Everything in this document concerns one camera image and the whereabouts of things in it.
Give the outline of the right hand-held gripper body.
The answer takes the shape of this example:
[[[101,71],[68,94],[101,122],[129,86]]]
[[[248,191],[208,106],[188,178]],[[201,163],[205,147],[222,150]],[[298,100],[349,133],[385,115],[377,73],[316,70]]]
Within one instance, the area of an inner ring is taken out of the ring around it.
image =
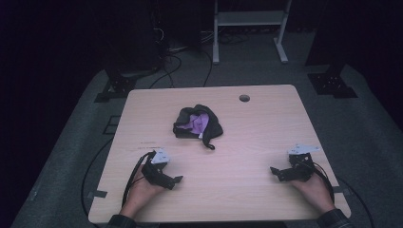
[[[314,173],[314,162],[312,152],[318,152],[319,146],[297,143],[288,150],[291,169],[287,173],[287,181],[307,181]]]

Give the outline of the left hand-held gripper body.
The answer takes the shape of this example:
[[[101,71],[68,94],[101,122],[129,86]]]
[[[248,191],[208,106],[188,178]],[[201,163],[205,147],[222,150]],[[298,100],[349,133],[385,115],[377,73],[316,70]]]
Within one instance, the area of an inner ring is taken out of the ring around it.
[[[169,162],[170,158],[162,148],[152,151],[147,156],[142,168],[142,173],[146,180],[153,185],[172,190],[176,184],[176,179],[167,176],[163,172]]]

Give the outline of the black garment with purple lining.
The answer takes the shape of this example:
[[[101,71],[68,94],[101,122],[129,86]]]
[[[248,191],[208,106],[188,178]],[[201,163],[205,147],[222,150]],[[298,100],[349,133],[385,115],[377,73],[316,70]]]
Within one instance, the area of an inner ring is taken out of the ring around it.
[[[173,133],[179,139],[198,139],[210,150],[215,146],[210,143],[223,134],[222,126],[216,114],[202,104],[194,107],[184,107],[173,123]]]

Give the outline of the person's left hand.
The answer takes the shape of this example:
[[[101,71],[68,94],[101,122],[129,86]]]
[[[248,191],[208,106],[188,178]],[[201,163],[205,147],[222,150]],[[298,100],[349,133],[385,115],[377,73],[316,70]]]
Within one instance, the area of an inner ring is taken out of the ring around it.
[[[126,202],[120,211],[120,215],[134,219],[136,215],[149,203],[153,198],[164,190],[159,185],[150,184],[141,171],[136,172],[134,181],[130,185]]]

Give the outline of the person's right hand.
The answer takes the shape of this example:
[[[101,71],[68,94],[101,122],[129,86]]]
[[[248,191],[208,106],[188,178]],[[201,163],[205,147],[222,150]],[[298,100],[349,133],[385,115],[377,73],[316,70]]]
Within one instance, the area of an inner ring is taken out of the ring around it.
[[[314,174],[307,181],[291,180],[290,183],[321,215],[336,208],[329,190],[319,175]]]

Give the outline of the grey tape strip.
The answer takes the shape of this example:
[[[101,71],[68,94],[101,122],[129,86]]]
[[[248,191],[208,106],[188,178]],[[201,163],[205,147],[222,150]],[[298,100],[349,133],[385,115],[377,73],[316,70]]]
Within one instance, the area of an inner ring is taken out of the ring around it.
[[[334,193],[342,193],[344,196],[353,195],[353,192],[350,190],[350,188],[344,188],[341,186],[333,186],[333,191]]]
[[[94,199],[94,198],[102,198],[102,199],[104,199],[104,198],[106,197],[106,195],[107,195],[107,192],[106,192],[106,191],[99,191],[99,190],[96,190],[96,191],[90,191],[90,192],[88,192],[87,195],[86,195],[86,197],[87,197],[88,199]]]

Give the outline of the white metal stand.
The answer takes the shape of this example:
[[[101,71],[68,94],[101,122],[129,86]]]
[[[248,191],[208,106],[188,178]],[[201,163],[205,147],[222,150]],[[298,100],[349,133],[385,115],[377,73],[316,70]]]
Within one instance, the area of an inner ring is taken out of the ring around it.
[[[293,0],[286,0],[282,10],[267,11],[219,11],[219,0],[215,0],[212,63],[220,62],[219,28],[220,27],[255,27],[279,26],[278,36],[274,38],[278,57],[283,64],[288,63],[288,57],[282,45],[283,35],[288,22]]]

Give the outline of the dark stand with base plate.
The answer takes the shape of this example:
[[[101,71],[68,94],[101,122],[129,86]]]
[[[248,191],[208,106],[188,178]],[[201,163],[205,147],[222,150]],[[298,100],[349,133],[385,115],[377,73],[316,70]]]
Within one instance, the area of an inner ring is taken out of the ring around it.
[[[135,88],[137,81],[155,74],[160,66],[135,66],[133,61],[124,57],[120,51],[105,40],[104,67],[107,76],[104,89],[97,94],[95,103],[107,103],[111,99],[126,98]]]
[[[348,16],[346,8],[343,7],[344,3],[345,0],[325,0],[317,34],[305,65],[329,66],[324,72],[308,74],[318,95],[356,98],[354,90],[341,78],[349,49]]]

